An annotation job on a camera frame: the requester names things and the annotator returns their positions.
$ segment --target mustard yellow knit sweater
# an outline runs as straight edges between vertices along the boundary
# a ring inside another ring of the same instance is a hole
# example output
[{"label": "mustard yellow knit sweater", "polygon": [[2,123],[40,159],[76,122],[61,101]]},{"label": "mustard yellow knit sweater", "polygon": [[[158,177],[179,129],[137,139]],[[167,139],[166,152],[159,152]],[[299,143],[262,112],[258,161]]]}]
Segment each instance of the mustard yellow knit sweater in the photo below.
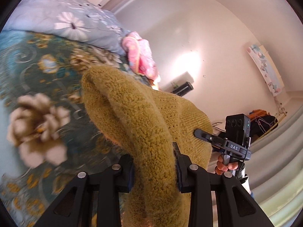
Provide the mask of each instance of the mustard yellow knit sweater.
[{"label": "mustard yellow knit sweater", "polygon": [[203,168],[211,146],[194,137],[212,132],[190,101],[141,84],[111,66],[94,66],[82,78],[85,108],[105,137],[134,158],[135,185],[125,203],[123,227],[186,227],[190,195],[176,185],[172,142]]}]

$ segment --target silver bolt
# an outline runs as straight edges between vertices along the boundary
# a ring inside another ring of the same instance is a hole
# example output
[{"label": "silver bolt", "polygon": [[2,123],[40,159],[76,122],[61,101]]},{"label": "silver bolt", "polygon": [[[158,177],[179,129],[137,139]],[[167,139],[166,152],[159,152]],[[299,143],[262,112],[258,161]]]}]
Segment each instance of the silver bolt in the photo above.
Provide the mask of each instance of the silver bolt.
[{"label": "silver bolt", "polygon": [[86,176],[85,172],[78,173],[78,178],[85,178],[85,176]]},{"label": "silver bolt", "polygon": [[120,168],[121,168],[121,166],[119,164],[112,165],[113,170],[119,170]]},{"label": "silver bolt", "polygon": [[193,171],[196,171],[196,170],[198,170],[198,166],[197,165],[195,165],[195,164],[191,164],[190,166],[189,166],[189,168],[191,169],[191,170],[193,170]]},{"label": "silver bolt", "polygon": [[227,178],[231,178],[232,173],[231,172],[224,172],[224,176],[227,177]]}]

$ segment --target hand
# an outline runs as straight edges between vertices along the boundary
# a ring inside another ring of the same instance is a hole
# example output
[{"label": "hand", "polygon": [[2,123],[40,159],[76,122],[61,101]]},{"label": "hand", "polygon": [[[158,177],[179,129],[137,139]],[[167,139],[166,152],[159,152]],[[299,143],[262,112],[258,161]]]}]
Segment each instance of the hand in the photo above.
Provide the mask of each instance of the hand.
[{"label": "hand", "polygon": [[233,163],[229,163],[226,166],[222,162],[223,162],[223,159],[222,159],[221,155],[219,155],[218,161],[217,161],[217,166],[215,168],[215,172],[218,175],[222,175],[224,172],[227,172],[228,169],[229,170],[236,170],[238,168],[238,165],[239,165],[238,162],[233,162]]}]

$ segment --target camera lens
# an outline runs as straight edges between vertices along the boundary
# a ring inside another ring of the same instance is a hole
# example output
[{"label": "camera lens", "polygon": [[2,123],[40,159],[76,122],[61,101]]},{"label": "camera lens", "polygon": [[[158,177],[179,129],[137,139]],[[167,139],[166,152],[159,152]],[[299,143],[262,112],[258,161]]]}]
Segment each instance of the camera lens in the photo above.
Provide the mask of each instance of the camera lens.
[{"label": "camera lens", "polygon": [[231,126],[232,126],[232,127],[235,127],[235,126],[236,126],[236,124],[237,124],[237,121],[236,121],[236,120],[232,120],[232,122],[231,122]]}]

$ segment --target orange garment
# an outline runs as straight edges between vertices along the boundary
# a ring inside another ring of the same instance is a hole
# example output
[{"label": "orange garment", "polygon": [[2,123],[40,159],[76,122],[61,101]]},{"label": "orange garment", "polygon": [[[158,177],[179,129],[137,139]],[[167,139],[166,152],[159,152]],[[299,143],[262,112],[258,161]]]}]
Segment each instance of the orange garment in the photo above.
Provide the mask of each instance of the orange garment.
[{"label": "orange garment", "polygon": [[268,113],[267,111],[262,110],[262,109],[256,109],[256,110],[253,110],[252,113],[250,115],[248,115],[248,117],[249,117],[250,121],[253,121],[257,117],[263,117],[265,115],[270,115],[270,113]]}]

